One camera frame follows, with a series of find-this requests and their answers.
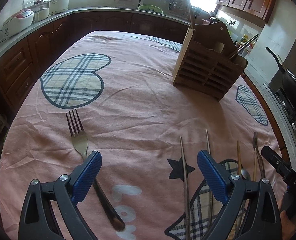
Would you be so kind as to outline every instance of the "pan handle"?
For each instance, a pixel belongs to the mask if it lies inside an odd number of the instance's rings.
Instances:
[[[270,50],[268,47],[265,47],[265,48],[274,57],[275,61],[278,64],[279,70],[281,71],[282,74],[284,74],[285,73],[285,70],[284,70],[284,68],[282,68],[282,65],[281,65],[281,63],[280,63],[277,55],[275,55],[275,53],[272,50]]]

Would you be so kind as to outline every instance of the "green basket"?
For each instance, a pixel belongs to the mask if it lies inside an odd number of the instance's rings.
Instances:
[[[144,5],[140,5],[138,9],[141,11],[163,14],[163,10],[154,5],[144,4]]]

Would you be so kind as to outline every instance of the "blue gripper pad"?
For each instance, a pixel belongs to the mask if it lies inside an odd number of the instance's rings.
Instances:
[[[229,199],[227,186],[230,184],[230,173],[221,164],[216,163],[207,150],[198,152],[197,163],[213,196],[223,205],[226,204]]]
[[[82,165],[77,166],[71,176],[72,198],[71,201],[75,205],[82,202],[95,177],[97,176],[102,164],[100,152],[93,151]]]

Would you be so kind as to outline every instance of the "wooden utensil holder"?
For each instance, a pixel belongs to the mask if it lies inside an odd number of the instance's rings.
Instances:
[[[172,84],[190,87],[220,101],[246,68],[247,60],[239,55],[232,61],[227,57],[237,49],[223,23],[208,25],[189,27],[172,72]]]

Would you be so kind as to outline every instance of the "stove knob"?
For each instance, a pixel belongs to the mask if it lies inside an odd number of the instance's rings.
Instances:
[[[296,130],[296,127],[295,127],[295,125],[294,125],[294,122],[291,123],[291,127],[292,127],[292,129],[293,129],[294,131]]]

